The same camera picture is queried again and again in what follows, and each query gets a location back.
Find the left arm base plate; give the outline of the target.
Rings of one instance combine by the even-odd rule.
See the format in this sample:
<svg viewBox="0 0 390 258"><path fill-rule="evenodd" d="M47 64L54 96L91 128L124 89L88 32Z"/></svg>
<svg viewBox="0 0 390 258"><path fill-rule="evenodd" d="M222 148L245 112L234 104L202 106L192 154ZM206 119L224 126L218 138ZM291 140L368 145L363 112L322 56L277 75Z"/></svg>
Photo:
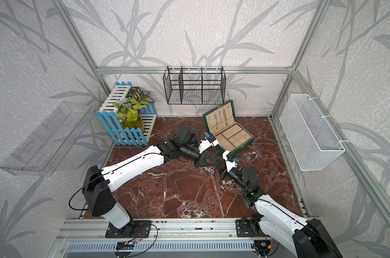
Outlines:
<svg viewBox="0 0 390 258"><path fill-rule="evenodd" d="M151 230L150 220L133 220L121 229L109 223L105 237L112 238L148 238Z"/></svg>

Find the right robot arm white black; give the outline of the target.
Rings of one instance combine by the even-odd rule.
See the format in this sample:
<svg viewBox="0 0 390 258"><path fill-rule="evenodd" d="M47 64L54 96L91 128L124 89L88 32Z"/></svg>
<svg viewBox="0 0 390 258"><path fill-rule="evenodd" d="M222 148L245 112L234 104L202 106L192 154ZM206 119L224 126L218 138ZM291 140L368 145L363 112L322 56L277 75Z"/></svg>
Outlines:
<svg viewBox="0 0 390 258"><path fill-rule="evenodd" d="M341 258L325 226L316 218L306 219L278 204L258 184L251 166L238 169L234 161L219 160L216 169L221 179L229 178L243 190L246 205L255 210L256 227L273 237L297 258Z"/></svg>

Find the green jewelry box beige lining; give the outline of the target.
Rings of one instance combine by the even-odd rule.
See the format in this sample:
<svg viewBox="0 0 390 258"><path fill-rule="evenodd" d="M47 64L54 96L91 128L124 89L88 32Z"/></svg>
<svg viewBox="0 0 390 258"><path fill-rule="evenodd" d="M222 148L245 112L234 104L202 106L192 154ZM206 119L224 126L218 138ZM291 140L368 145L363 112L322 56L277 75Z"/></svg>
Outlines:
<svg viewBox="0 0 390 258"><path fill-rule="evenodd" d="M206 131L218 140L218 150L223 153L230 151L240 153L251 145L255 138L236 121L234 103L232 100L203 114Z"/></svg>

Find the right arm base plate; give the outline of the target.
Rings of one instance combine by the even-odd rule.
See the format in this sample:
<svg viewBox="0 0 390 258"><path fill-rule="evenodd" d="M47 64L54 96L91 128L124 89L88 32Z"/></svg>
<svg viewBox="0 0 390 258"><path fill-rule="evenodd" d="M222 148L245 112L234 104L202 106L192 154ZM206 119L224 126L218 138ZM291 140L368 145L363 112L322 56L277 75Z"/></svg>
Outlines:
<svg viewBox="0 0 390 258"><path fill-rule="evenodd" d="M235 221L236 235L238 237L263 237L265 234L261 231L254 220L242 218Z"/></svg>

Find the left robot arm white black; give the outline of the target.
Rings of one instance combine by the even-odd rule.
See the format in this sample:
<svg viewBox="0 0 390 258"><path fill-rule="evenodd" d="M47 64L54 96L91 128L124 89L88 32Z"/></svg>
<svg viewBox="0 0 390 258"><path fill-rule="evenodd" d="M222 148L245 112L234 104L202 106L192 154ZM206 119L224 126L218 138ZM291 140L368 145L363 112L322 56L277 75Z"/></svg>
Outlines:
<svg viewBox="0 0 390 258"><path fill-rule="evenodd" d="M116 229L126 228L132 223L132 218L114 198L114 191L143 172L179 157L193 161L196 168L215 166L215 161L207 163L209 156L206 150L218 144L212 134L206 134L206 139L199 142L197 131L185 126L172 139L163 138L120 163L102 169L97 166L90 167L81 191L91 215L105 218Z"/></svg>

